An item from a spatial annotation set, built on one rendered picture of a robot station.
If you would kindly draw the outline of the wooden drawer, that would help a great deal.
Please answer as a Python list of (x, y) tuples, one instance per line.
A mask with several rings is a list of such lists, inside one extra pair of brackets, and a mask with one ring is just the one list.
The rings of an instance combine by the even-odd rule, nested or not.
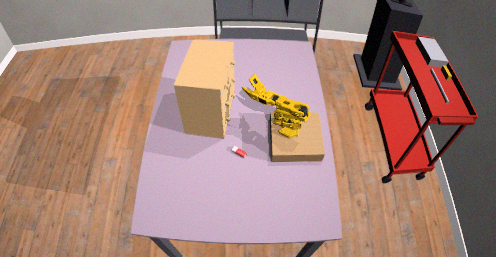
[(232, 53), (231, 53), (231, 55), (229, 57), (229, 61), (228, 61), (228, 80), (229, 80), (232, 65), (235, 65), (235, 61), (233, 61), (233, 50), (232, 50)]
[(227, 122), (231, 120), (231, 117), (229, 117), (229, 106), (227, 106), (226, 113), (225, 113), (225, 118), (223, 122), (223, 127), (224, 127), (224, 136), (225, 136), (225, 131), (227, 127)]
[(232, 88), (231, 88), (231, 92), (230, 92), (230, 96), (229, 96), (229, 101), (230, 101), (229, 110), (231, 108), (233, 97), (236, 97), (236, 94), (233, 94), (233, 93), (234, 93), (234, 82), (232, 83)]
[(235, 82), (235, 78), (234, 78), (234, 65), (232, 66), (230, 77), (229, 77), (229, 81), (228, 81), (228, 84), (229, 84), (229, 95), (230, 95), (230, 91), (231, 91), (231, 87), (232, 87), (232, 83), (233, 82)]
[(225, 97), (224, 97), (224, 101), (223, 101), (223, 105), (222, 105), (223, 121), (224, 121), (224, 117), (225, 117), (226, 108), (227, 108), (227, 106), (230, 106), (230, 102), (228, 101), (228, 99), (229, 99), (228, 89), (226, 89), (226, 93), (225, 93)]
[(226, 72), (225, 72), (225, 75), (224, 75), (223, 83), (222, 83), (222, 86), (221, 86), (221, 101), (222, 101), (222, 104), (223, 104), (223, 100), (224, 100), (226, 88), (229, 89), (227, 68), (226, 68)]

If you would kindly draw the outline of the red and white eraser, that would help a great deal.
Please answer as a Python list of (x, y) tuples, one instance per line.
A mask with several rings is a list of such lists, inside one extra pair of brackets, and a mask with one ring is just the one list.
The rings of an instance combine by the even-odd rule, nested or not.
[(237, 147), (235, 147), (235, 146), (234, 146), (234, 148), (232, 149), (232, 152), (234, 152), (234, 153), (238, 154), (239, 156), (241, 156), (241, 157), (243, 157), (243, 158), (245, 158), (245, 156), (247, 155), (247, 153), (246, 153), (246, 152), (244, 152), (243, 150), (241, 150), (241, 149), (239, 149), (239, 148), (237, 148)]

